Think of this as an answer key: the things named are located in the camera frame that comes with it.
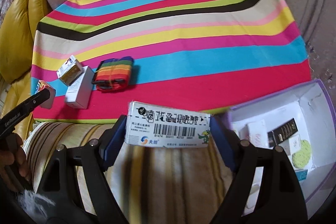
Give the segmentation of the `person's left hand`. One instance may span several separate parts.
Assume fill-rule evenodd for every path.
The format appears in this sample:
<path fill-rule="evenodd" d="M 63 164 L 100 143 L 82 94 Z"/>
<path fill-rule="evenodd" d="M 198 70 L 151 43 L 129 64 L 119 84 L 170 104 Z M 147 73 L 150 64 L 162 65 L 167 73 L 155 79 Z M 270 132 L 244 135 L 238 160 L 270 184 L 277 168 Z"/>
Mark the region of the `person's left hand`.
<path fill-rule="evenodd" d="M 1 144 L 1 178 L 13 192 L 33 189 L 31 171 L 22 145 L 23 141 L 16 133 L 10 134 Z"/>

